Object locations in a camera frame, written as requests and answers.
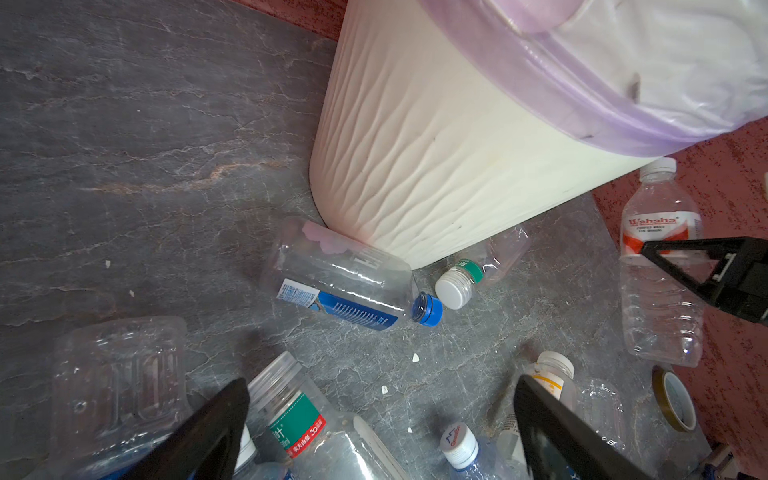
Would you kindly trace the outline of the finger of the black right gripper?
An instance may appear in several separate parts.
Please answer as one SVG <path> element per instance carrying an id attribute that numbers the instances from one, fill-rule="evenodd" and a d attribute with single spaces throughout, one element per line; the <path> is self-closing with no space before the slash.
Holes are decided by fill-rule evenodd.
<path id="1" fill-rule="evenodd" d="M 641 255 L 706 304 L 767 322 L 767 241 L 755 237 L 649 241 Z"/>

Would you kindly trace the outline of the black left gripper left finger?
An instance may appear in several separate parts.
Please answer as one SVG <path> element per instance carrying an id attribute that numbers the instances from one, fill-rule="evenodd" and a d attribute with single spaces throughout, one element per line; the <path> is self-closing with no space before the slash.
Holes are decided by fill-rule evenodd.
<path id="1" fill-rule="evenodd" d="M 232 478 L 249 405 L 246 381 L 231 381 L 122 477 Z"/>

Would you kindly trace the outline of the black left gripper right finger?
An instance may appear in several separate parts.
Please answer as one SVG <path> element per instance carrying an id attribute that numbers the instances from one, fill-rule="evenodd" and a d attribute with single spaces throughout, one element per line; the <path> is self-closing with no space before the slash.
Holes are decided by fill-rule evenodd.
<path id="1" fill-rule="evenodd" d="M 533 479 L 646 479 L 533 377 L 519 378 L 513 406 Z"/>

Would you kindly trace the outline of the clear bottle orange label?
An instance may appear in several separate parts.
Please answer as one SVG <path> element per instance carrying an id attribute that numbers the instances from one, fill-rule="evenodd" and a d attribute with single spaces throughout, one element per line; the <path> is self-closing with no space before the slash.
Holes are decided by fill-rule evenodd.
<path id="1" fill-rule="evenodd" d="M 575 367 L 566 356 L 554 351 L 544 351 L 536 362 L 523 369 L 522 374 L 533 377 L 565 407 L 572 412 L 576 411 Z M 525 464 L 523 444 L 514 411 L 505 418 L 496 446 L 498 453 L 508 464 Z"/>

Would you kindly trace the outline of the tall clear bottle purple label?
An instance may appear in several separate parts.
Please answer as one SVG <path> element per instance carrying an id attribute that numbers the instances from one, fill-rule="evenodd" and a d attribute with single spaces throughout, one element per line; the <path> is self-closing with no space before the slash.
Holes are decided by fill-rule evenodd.
<path id="1" fill-rule="evenodd" d="M 491 440 L 476 436 L 464 422 L 445 429 L 440 436 L 440 450 L 450 465 L 450 479 L 525 479 L 519 469 L 502 459 Z"/>

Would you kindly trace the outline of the clear square plastic bottle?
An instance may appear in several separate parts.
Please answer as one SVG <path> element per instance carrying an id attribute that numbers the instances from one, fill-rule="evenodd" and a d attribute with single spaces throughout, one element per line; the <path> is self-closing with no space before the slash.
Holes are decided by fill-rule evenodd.
<path id="1" fill-rule="evenodd" d="M 107 321 L 55 343 L 49 466 L 118 479 L 191 415 L 180 317 Z"/>

